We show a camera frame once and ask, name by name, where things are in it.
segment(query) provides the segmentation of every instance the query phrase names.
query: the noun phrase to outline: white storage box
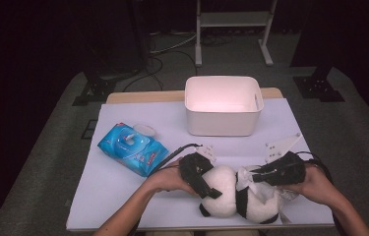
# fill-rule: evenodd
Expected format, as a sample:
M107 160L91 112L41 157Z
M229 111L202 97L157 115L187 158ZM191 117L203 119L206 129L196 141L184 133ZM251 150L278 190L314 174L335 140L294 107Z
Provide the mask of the white storage box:
M192 77L185 86L188 132L195 136L250 136L264 108L251 77Z

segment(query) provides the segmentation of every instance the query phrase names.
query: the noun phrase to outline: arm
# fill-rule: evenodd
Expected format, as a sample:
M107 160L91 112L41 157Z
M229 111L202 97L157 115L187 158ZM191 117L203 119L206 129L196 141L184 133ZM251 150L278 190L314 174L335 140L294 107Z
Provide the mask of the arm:
M144 213L153 195L159 191L184 190L192 195L194 190L181 179L177 167L178 160L149 177L129 198L129 200L108 218L94 236L127 235Z
M306 177L303 183L279 187L299 193L315 203L328 206L348 235L369 235L368 226L352 203L318 167L306 166Z

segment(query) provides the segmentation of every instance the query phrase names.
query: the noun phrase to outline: stuffed panda toy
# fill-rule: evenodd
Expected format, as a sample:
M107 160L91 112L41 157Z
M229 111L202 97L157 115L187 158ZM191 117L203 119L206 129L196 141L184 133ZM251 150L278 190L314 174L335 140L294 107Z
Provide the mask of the stuffed panda toy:
M229 166L218 166L203 174L211 187L222 192L216 199L207 196L200 203L203 216L229 217L236 212L254 223L273 223L278 219L282 199L288 195L266 182L255 183L252 172L259 166L240 167L236 172Z

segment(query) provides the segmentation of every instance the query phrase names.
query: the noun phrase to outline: dark background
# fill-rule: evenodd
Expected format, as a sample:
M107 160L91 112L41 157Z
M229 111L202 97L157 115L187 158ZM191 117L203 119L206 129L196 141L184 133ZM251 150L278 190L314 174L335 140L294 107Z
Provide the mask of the dark background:
M195 0L139 3L145 5L140 30L130 0L73 2L0 1L0 207L75 75L101 68L133 73L145 65L145 42L137 40L137 31L142 36L195 29ZM269 8L266 0L228 2L204 0L203 9ZM92 20L82 19L87 14ZM273 31L301 30L291 66L335 66L369 104L369 0L279 1ZM130 54L129 63L122 64L119 58Z

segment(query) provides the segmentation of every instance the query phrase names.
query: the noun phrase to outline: blue wet wipes package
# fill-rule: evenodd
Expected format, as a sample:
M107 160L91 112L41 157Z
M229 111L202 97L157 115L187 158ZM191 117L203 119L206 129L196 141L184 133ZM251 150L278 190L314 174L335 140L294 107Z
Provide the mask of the blue wet wipes package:
M98 147L143 177L148 177L168 154L168 150L153 137L145 136L123 123L115 125L98 143Z

